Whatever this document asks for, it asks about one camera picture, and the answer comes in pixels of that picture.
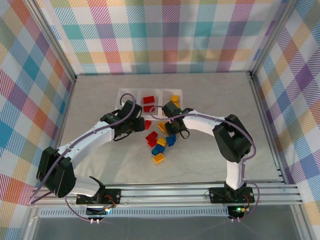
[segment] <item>plaid wall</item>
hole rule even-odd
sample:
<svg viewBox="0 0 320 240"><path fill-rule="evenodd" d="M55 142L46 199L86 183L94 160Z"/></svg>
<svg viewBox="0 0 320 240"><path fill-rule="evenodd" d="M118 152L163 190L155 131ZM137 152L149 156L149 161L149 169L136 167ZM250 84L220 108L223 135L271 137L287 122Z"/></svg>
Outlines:
<svg viewBox="0 0 320 240"><path fill-rule="evenodd" d="M282 164L320 239L320 0L298 2L258 79Z"/></svg>
<svg viewBox="0 0 320 240"><path fill-rule="evenodd" d="M149 74L248 71L287 0L37 1L76 72Z"/></svg>
<svg viewBox="0 0 320 240"><path fill-rule="evenodd" d="M72 82L23 0L0 1L0 240L15 240Z"/></svg>

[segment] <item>plaid fabric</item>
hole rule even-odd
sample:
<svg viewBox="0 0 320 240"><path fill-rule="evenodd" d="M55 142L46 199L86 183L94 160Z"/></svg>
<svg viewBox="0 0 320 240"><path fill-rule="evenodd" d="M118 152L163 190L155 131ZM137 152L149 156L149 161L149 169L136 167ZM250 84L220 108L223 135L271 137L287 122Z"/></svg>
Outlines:
<svg viewBox="0 0 320 240"><path fill-rule="evenodd" d="M80 74L150 74L249 70L286 0L37 1Z"/></svg>
<svg viewBox="0 0 320 240"><path fill-rule="evenodd" d="M282 164L320 239L320 0L298 2L258 79Z"/></svg>
<svg viewBox="0 0 320 240"><path fill-rule="evenodd" d="M23 0L0 1L0 240L15 240L72 85Z"/></svg>

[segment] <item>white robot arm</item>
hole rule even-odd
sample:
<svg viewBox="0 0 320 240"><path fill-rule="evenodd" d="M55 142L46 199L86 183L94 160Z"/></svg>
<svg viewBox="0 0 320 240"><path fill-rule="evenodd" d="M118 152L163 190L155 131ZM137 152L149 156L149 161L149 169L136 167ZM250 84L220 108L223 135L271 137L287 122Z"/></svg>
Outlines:
<svg viewBox="0 0 320 240"><path fill-rule="evenodd" d="M103 144L114 140L121 134L127 134L128 136L133 132L145 130L144 119L142 117L137 117L142 110L141 106L137 104L137 109L127 121L114 127L108 127L109 124L126 116L128 109L130 109L131 106L132 102L130 104L130 101L127 101L120 111L104 115L93 128L74 141L59 147L59 149L53 149L52 147L45 149L41 156L37 179L42 181L53 162L55 162L63 152L69 150L58 163L55 171L50 174L45 186L58 198L62 198L67 194L72 193L83 196L86 199L86 202L109 204L110 199L105 196L110 195L110 192L107 191L105 185L94 177L80 177L74 175L74 169L92 151ZM250 151L251 145L248 143L249 141L243 135L236 132L236 130L227 128L226 125L219 121L194 116L200 113L193 109L187 108L181 111L181 109L177 108L172 102L169 102L162 110L169 118L176 116L178 112L178 114L193 114L192 116L187 115L178 117L171 122L167 122L165 127L169 135L181 133L183 131L188 132L188 130L198 130L216 138L221 154L227 159L225 191L230 200L235 199L237 194L246 188L242 171L242 161ZM234 115L215 118L233 122L245 130L238 118ZM234 136L231 137L229 132L234 132Z"/></svg>

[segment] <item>toy block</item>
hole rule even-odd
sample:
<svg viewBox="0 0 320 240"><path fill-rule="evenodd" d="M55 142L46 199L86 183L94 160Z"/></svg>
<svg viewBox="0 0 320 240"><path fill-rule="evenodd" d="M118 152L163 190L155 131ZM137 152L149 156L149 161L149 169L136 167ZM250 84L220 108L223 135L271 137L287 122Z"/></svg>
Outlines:
<svg viewBox="0 0 320 240"><path fill-rule="evenodd" d="M154 149L157 150L159 153L163 154L166 148L164 146L157 144Z"/></svg>
<svg viewBox="0 0 320 240"><path fill-rule="evenodd" d="M144 104L152 104L155 102L155 97L154 96L146 96L143 98L143 103Z"/></svg>
<svg viewBox="0 0 320 240"><path fill-rule="evenodd" d="M162 137L159 137L159 139L158 139L158 141L156 143L161 145L161 146L165 146L167 142Z"/></svg>
<svg viewBox="0 0 320 240"><path fill-rule="evenodd" d="M177 96L177 95L172 95L172 96L171 96L171 101L177 104L178 101L179 101L179 96Z"/></svg>
<svg viewBox="0 0 320 240"><path fill-rule="evenodd" d="M165 140L166 140L166 144L168 144L168 147L175 145L175 140L173 137L167 136Z"/></svg>
<svg viewBox="0 0 320 240"><path fill-rule="evenodd" d="M157 156L159 154L158 150L157 149L152 149L151 153L155 156Z"/></svg>
<svg viewBox="0 0 320 240"><path fill-rule="evenodd" d="M158 164L160 162L162 162L163 160L165 160L165 157L163 156L162 153L159 153L158 155L153 157L153 161Z"/></svg>
<svg viewBox="0 0 320 240"><path fill-rule="evenodd" d="M165 124L162 121L158 123L158 127L161 129L162 132L167 132Z"/></svg>
<svg viewBox="0 0 320 240"><path fill-rule="evenodd" d="M144 106L143 107L143 111L145 112L145 113L150 113L150 109L151 108L153 108L155 105L149 105L149 106Z"/></svg>
<svg viewBox="0 0 320 240"><path fill-rule="evenodd" d="M155 131L153 131L152 133L150 133L148 136L145 137L145 139L150 142L153 139L156 139L156 137L158 137L158 133L156 133Z"/></svg>
<svg viewBox="0 0 320 240"><path fill-rule="evenodd" d="M157 145L157 139L151 139L148 141L148 145L153 148L155 145Z"/></svg>
<svg viewBox="0 0 320 240"><path fill-rule="evenodd" d="M148 129L150 128L151 123L152 123L151 121L145 120L144 124L145 124L145 129L146 129L146 130L148 130Z"/></svg>

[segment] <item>white tray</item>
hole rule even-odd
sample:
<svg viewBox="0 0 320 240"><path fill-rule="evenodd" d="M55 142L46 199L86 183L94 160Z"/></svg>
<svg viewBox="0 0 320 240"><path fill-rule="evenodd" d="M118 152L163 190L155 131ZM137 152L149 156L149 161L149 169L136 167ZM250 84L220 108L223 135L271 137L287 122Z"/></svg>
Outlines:
<svg viewBox="0 0 320 240"><path fill-rule="evenodd" d="M120 105L120 98L123 94L129 93L132 94L135 99L136 103L140 105L141 107L148 106L148 105L155 105L155 106L164 106L168 102L171 101L172 95L179 96L179 108L183 110L183 94L182 89L168 89L168 88L119 88L118 90L118 96L115 103L115 109L121 109ZM143 98L154 96L155 102L144 104ZM130 96L126 95L122 99L122 104L124 104L127 100L132 100ZM153 115L158 118L166 118L166 116L163 115L163 111L160 107L156 108L153 112ZM142 117L144 117L145 120L155 120L151 117L151 115L148 112L144 112L142 110Z"/></svg>

